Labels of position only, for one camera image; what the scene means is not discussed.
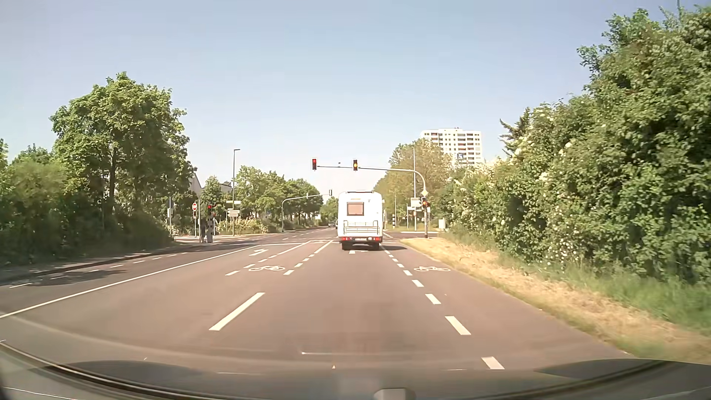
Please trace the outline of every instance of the high-rise building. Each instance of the high-rise building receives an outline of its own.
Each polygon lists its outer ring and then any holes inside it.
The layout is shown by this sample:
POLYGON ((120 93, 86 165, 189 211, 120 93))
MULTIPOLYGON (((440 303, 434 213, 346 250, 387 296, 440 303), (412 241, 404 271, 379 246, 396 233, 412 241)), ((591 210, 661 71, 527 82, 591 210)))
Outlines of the high-rise building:
POLYGON ((451 163, 456 166, 483 163, 481 155, 481 132, 456 128, 423 130, 420 137, 439 145, 445 154, 451 155, 451 163))

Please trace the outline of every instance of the windshield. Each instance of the windshield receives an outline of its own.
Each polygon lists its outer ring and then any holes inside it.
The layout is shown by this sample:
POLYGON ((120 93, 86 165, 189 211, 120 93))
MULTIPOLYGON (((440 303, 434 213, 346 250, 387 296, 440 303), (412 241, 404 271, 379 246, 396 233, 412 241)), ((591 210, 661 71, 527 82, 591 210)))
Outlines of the windshield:
POLYGON ((711 364, 710 11, 3 4, 0 350, 254 398, 711 364))

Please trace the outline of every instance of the bicycle symbol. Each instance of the bicycle symbol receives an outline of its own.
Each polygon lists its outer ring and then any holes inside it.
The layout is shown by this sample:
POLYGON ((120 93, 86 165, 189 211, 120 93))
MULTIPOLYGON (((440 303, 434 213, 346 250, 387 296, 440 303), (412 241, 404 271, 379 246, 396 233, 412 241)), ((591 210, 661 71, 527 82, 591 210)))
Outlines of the bicycle symbol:
POLYGON ((250 268, 249 270, 250 270, 250 271, 261 271, 261 270, 281 271, 281 270, 285 270, 285 269, 286 269, 286 268, 280 267, 280 266, 278 266, 278 265, 274 265, 274 266, 265 265, 265 266, 263 266, 263 267, 250 268))
POLYGON ((427 271, 449 271, 449 268, 440 268, 440 267, 417 267, 413 268, 417 272, 427 272, 427 271))

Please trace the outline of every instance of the grass verge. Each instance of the grass verge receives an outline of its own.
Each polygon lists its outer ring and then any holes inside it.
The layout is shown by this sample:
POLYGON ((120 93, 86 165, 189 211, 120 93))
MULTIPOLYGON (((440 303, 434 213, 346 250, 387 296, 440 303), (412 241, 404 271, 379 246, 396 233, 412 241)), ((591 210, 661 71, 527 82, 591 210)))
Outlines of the grass verge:
POLYGON ((480 238, 441 236, 402 243, 637 357, 711 364, 709 288, 543 268, 480 238))

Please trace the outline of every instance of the dry grass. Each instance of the dry grass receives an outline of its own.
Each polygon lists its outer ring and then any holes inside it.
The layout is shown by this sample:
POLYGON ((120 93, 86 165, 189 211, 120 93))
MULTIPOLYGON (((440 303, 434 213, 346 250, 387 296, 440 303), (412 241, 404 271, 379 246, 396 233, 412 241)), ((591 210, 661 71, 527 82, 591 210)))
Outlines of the dry grass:
POLYGON ((402 243, 637 357, 711 364, 711 338, 601 293, 507 267, 496 251, 478 251, 444 238, 402 243))

